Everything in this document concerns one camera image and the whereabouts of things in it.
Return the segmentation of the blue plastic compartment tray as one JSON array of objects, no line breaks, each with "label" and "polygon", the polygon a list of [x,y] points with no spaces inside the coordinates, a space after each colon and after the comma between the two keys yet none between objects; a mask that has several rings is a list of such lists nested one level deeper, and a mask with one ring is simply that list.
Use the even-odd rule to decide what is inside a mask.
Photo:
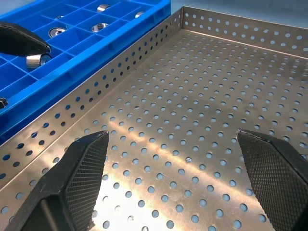
[{"label": "blue plastic compartment tray", "polygon": [[[100,4],[111,7],[98,13]],[[135,18],[135,14],[144,14]],[[0,144],[170,16],[170,0],[36,0],[0,15],[51,46],[52,59],[28,70],[26,59],[0,53]],[[109,26],[93,33],[98,23]],[[54,27],[66,31],[49,37]]]}]

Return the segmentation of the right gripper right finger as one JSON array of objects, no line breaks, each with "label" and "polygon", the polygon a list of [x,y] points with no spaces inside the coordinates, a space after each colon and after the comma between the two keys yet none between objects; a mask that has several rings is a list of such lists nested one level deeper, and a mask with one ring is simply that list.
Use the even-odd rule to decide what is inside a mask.
[{"label": "right gripper right finger", "polygon": [[239,129],[237,140],[253,192],[275,231],[308,231],[308,161],[267,134]]}]

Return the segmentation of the metal nut in compartment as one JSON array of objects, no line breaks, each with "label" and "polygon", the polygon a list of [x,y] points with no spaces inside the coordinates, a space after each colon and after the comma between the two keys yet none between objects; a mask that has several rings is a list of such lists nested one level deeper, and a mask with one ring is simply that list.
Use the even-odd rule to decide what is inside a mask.
[{"label": "metal nut in compartment", "polygon": [[104,28],[108,27],[109,24],[108,23],[98,23],[96,25],[94,25],[91,30],[93,33],[98,33],[100,30],[103,30]]},{"label": "metal nut in compartment", "polygon": [[57,36],[57,35],[59,35],[59,34],[65,32],[65,31],[66,31],[66,28],[63,28],[63,27],[54,27],[54,28],[51,28],[51,29],[49,30],[48,34],[49,34],[49,37],[50,37],[50,38],[53,38],[53,37],[55,37],[55,36]]}]

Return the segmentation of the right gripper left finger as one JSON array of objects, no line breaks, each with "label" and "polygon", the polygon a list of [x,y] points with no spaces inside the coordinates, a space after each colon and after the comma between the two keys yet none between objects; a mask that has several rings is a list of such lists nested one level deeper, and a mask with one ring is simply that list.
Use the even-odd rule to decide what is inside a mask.
[{"label": "right gripper left finger", "polygon": [[4,231],[87,231],[107,154],[106,130],[81,137],[40,180]]}]

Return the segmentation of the metal nut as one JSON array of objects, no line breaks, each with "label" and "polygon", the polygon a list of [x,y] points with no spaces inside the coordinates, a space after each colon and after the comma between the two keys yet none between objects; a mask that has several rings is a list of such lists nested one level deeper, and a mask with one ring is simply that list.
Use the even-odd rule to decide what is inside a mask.
[{"label": "metal nut", "polygon": [[103,30],[104,28],[108,27],[109,24],[108,23],[98,23],[96,25],[94,25],[91,30],[93,33],[98,33],[100,30]]},{"label": "metal nut", "polygon": [[52,57],[45,53],[45,54],[38,54],[38,55],[31,55],[26,57],[26,66],[28,70],[34,70],[42,65],[46,64],[52,59]]},{"label": "metal nut", "polygon": [[65,32],[65,31],[66,31],[66,28],[63,28],[63,27],[54,27],[54,28],[51,28],[51,29],[49,30],[48,34],[49,34],[49,37],[50,37],[50,38],[53,38],[53,37],[55,37],[55,36],[57,36],[57,35],[59,35],[59,34]]}]

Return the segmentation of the perforated metal tray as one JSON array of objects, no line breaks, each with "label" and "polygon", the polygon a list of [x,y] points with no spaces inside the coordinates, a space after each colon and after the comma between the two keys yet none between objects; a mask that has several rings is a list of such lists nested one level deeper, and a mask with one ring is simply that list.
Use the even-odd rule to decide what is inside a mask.
[{"label": "perforated metal tray", "polygon": [[308,160],[308,29],[182,7],[0,146],[0,231],[68,146],[100,130],[91,231],[273,231],[240,128]]}]

